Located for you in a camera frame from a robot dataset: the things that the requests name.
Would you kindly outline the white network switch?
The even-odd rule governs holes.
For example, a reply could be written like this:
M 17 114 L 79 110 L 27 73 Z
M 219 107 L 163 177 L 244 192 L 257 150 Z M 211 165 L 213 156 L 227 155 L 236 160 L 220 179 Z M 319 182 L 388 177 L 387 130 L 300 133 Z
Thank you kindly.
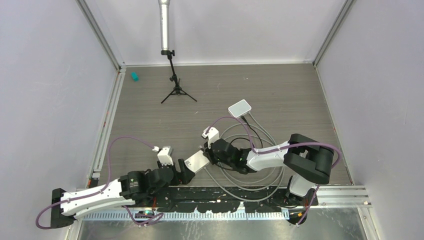
M 228 107 L 228 113 L 234 118 L 241 118 L 242 116 L 250 113 L 252 106 L 242 99 Z
M 184 160 L 185 166 L 195 174 L 206 167 L 209 163 L 210 160 L 204 156 L 203 150 L 197 151 L 195 154 Z

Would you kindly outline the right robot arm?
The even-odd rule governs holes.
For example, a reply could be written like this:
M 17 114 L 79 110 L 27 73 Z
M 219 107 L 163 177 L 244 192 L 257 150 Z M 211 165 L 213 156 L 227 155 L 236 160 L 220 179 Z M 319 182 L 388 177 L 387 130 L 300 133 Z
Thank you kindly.
M 240 174 L 249 174 L 268 168 L 287 167 L 294 171 L 285 198 L 291 205 L 299 205 L 315 185 L 330 182 L 334 155 L 342 154 L 331 144 L 317 142 L 294 133 L 289 140 L 266 148 L 237 148 L 219 138 L 206 143 L 204 156 L 212 164 L 225 164 Z

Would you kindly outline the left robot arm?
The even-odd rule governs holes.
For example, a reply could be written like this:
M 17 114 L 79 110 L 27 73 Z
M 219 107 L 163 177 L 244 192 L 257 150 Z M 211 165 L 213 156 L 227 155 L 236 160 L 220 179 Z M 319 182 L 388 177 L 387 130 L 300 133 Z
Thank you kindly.
M 153 199 L 170 186 L 187 185 L 202 168 L 192 160 L 179 159 L 180 170 L 173 166 L 130 171 L 108 184 L 68 192 L 56 188 L 51 195 L 50 227 L 70 226 L 74 221 L 109 207 L 139 204 L 148 207 Z

